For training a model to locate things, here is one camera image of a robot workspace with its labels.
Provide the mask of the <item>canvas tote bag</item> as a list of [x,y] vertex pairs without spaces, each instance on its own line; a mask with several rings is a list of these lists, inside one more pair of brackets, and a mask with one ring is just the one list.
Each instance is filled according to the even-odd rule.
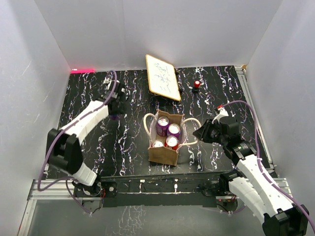
[[[180,127],[180,139],[179,146],[176,149],[171,149],[165,146],[162,147],[153,147],[153,143],[156,140],[165,142],[166,137],[162,137],[157,133],[157,123],[160,117],[167,117],[170,123],[175,123]],[[177,166],[179,150],[185,146],[191,146],[197,144],[198,140],[193,142],[188,142],[188,132],[186,129],[186,124],[188,121],[194,121],[197,125],[197,128],[201,127],[201,123],[195,118],[184,118],[184,115],[170,114],[168,112],[157,110],[155,114],[147,113],[143,118],[143,126],[146,131],[146,134],[149,138],[149,161],[159,164]]]

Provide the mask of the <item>red cola can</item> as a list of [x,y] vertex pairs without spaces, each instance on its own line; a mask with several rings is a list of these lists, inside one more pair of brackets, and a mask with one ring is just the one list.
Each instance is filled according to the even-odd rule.
[[164,146],[172,150],[177,150],[179,141],[175,136],[168,136],[164,142]]
[[153,143],[152,143],[152,147],[153,148],[159,148],[159,147],[163,147],[164,146],[164,142],[161,141],[161,140],[155,140]]

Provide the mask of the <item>red cola can front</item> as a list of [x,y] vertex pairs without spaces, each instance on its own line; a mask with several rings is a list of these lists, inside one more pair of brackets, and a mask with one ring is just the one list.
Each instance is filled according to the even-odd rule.
[[153,143],[152,143],[152,147],[153,148],[159,148],[159,147],[163,147],[164,146],[164,142],[161,141],[161,140],[155,140]]

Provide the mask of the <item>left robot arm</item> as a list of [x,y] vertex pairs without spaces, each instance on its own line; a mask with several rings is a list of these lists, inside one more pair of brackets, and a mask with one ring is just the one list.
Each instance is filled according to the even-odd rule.
[[47,136],[47,164],[74,179],[74,186],[91,196],[102,189],[99,176],[89,168],[83,158],[82,142],[105,118],[117,118],[126,113],[126,86],[112,80],[104,93],[88,106],[68,125],[59,130],[51,129]]

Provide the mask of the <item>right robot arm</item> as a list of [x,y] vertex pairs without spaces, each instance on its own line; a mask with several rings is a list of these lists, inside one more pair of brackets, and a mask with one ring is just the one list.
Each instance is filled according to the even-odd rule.
[[239,123],[233,117],[208,119],[193,133],[205,143],[217,143],[236,169],[220,175],[219,188],[225,195],[234,194],[252,211],[267,236],[304,236],[309,216],[279,188],[261,164],[254,147],[242,139]]

